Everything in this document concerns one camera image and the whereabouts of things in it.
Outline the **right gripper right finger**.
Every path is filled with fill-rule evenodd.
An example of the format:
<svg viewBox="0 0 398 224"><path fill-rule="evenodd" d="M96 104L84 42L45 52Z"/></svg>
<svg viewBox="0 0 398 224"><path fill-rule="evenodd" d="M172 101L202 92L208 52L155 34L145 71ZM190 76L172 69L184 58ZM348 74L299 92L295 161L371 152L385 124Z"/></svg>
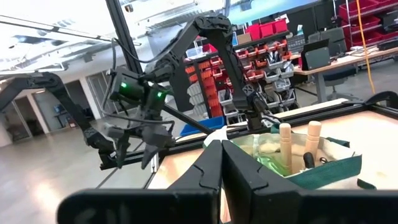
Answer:
<svg viewBox="0 0 398 224"><path fill-rule="evenodd" d="M306 190L223 141L234 224L398 224L398 190Z"/></svg>

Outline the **dark office chair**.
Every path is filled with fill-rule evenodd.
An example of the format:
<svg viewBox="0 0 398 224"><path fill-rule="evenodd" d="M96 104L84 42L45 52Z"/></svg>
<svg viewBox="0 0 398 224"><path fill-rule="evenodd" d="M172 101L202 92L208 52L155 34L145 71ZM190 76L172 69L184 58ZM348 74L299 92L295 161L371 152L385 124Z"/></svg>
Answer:
<svg viewBox="0 0 398 224"><path fill-rule="evenodd" d="M347 65L344 67L338 67L334 70L328 70L323 73L323 78L325 81L325 86L332 87L332 93L326 98L328 101L336 100L338 98L345 98L348 100L355 100L356 97L352 94L342 94L338 93L336 90L337 85L344 84L345 81L351 76L357 73L357 68L354 65Z"/></svg>

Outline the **red bin shelf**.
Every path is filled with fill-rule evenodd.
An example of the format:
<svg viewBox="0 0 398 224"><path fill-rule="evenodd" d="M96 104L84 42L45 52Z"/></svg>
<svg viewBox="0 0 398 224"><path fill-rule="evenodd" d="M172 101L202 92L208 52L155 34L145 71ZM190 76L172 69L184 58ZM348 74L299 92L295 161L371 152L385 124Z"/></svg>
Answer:
<svg viewBox="0 0 398 224"><path fill-rule="evenodd" d="M348 48L398 38L398 0L345 0L338 18Z"/></svg>

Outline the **blue plastic bin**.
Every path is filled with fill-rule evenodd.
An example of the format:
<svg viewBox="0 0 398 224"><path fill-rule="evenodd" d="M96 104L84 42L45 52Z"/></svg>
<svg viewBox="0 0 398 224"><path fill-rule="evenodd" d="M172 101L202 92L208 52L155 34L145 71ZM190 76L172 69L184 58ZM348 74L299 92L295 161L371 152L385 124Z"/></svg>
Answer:
<svg viewBox="0 0 398 224"><path fill-rule="evenodd" d="M209 129L220 129L226 124L223 116L204 119L199 121L199 123ZM200 133L199 129L197 129L192 125L186 124L184 128L181 130L180 136L188 136L191 134L198 134L198 133Z"/></svg>

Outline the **wooden-handled hand rake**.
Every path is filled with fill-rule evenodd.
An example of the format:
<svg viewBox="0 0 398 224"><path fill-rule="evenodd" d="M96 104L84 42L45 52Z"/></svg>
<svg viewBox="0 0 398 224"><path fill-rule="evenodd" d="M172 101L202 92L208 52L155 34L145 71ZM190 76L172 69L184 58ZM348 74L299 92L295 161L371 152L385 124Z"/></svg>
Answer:
<svg viewBox="0 0 398 224"><path fill-rule="evenodd" d="M292 174L292 130L289 123L279 125L281 163Z"/></svg>

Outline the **beige green gardening bag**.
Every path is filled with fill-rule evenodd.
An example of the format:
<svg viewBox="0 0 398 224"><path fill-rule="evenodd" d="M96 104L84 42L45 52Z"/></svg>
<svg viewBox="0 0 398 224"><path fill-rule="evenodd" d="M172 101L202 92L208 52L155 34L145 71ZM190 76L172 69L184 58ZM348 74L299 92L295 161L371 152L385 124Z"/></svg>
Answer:
<svg viewBox="0 0 398 224"><path fill-rule="evenodd" d="M279 125L271 127L269 133L279 135ZM292 132L292 172L283 177L259 163L254 170L260 175L274 175L306 190L316 189L366 189L376 187L360 177L362 155L349 147L349 142L333 138L319 140L317 158L305 152L307 134Z"/></svg>

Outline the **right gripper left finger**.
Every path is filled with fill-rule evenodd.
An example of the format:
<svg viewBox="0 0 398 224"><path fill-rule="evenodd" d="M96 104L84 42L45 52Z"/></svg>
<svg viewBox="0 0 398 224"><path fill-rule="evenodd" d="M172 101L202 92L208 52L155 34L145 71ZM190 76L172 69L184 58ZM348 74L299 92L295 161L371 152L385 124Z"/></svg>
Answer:
<svg viewBox="0 0 398 224"><path fill-rule="evenodd" d="M213 141L166 189L85 189L63 199L57 224L219 224L223 147Z"/></svg>

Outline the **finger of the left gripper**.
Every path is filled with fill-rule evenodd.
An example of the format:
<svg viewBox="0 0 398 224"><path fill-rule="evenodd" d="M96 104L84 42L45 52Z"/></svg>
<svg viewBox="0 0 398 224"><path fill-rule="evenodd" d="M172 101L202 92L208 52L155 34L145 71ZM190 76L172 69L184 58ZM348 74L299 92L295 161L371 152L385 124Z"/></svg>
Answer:
<svg viewBox="0 0 398 224"><path fill-rule="evenodd" d="M146 147L144 149L143 158L141 161L141 169L144 170L155 155L159 154L160 157L165 157L171 148L172 148L172 146L157 147L157 146L146 144Z"/></svg>
<svg viewBox="0 0 398 224"><path fill-rule="evenodd" d="M116 143L116 163L117 168L122 168L126 158L127 149L131 144L129 143L129 134L124 133Z"/></svg>

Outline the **wide wooden-handled trowel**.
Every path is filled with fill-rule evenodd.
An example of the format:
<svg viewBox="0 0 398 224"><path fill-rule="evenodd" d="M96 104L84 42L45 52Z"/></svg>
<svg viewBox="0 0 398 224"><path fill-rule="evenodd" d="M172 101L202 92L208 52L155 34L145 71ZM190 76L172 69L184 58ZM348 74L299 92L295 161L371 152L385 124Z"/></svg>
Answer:
<svg viewBox="0 0 398 224"><path fill-rule="evenodd" d="M310 152L314 159L317 158L321 128L322 124L319 121L310 121L308 123L305 152Z"/></svg>

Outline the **wooden office desk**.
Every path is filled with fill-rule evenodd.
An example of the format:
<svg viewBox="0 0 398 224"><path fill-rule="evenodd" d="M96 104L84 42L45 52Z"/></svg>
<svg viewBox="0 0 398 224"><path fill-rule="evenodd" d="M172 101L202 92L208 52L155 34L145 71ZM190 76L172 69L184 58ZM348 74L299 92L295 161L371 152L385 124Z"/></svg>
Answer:
<svg viewBox="0 0 398 224"><path fill-rule="evenodd" d="M357 65L359 63L365 62L366 67L368 69L368 80L371 86L371 91L372 93L375 93L376 89L373 83L373 78L371 76L369 61L374 58L387 57L395 54L398 54L398 47L394 47L388 50L379 50L376 46L373 46L368 48L367 50L363 50L363 52L361 52L360 54L358 54L355 51L350 52L349 55L339 58L337 61L334 61L329 65L316 68L313 70L302 70L299 66L295 66L294 74L304 75L304 76L314 75L315 76L314 81L317 88L317 102L323 103L326 102L327 100L326 90L325 90L326 85L323 77L323 74L325 72L340 67L345 67L346 65Z"/></svg>

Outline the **parts shelf with bins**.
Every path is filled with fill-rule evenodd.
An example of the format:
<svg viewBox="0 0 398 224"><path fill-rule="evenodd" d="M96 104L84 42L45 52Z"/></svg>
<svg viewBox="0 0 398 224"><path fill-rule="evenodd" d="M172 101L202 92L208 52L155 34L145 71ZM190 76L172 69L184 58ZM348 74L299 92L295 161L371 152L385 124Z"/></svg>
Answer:
<svg viewBox="0 0 398 224"><path fill-rule="evenodd" d="M264 99L267 109L281 113L299 108L291 83L294 75L286 19L231 26L232 46L241 62L246 83ZM193 111L204 118L224 119L227 124L245 120L233 105L233 84L216 48L198 37L187 50L185 73Z"/></svg>

